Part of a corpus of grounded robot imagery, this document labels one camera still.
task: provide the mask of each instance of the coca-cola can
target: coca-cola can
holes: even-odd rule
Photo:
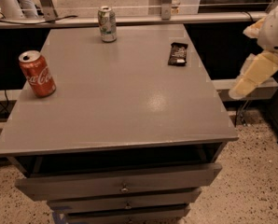
[[[37,97],[46,97],[56,91],[54,79],[45,57],[37,50],[28,50],[19,56],[20,68]]]

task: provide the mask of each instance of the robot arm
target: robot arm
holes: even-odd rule
[[[243,64],[241,74],[229,91],[229,96],[236,100],[250,94],[278,71],[278,7],[243,33],[257,38],[257,43],[264,50],[257,56],[251,54]]]

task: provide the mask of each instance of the drawer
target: drawer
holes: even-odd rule
[[[219,163],[210,163],[85,175],[33,177],[17,180],[16,187],[34,201],[187,189],[209,186],[221,169]]]
[[[131,210],[133,208],[194,203],[201,189],[180,189],[166,192],[137,193],[133,195],[105,196],[103,198],[48,201],[57,213],[82,213],[105,210]]]
[[[131,224],[135,221],[156,220],[172,217],[184,217],[188,214],[187,205],[153,207],[129,211],[83,213],[65,215],[70,224]]]

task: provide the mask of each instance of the table top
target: table top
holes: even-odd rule
[[[187,65],[168,65],[171,44]],[[42,49],[57,85],[21,92],[0,136],[1,156],[161,147],[237,139],[228,113],[183,25],[51,30]]]

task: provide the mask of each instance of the terrazzo floor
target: terrazzo floor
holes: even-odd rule
[[[193,203],[184,224],[278,224],[277,135],[263,111],[246,112],[248,126],[238,123],[239,140],[230,142],[217,162],[223,170]],[[54,223],[45,202],[35,203],[14,187],[22,178],[13,166],[0,166],[0,224]],[[145,224],[175,224],[176,220]]]

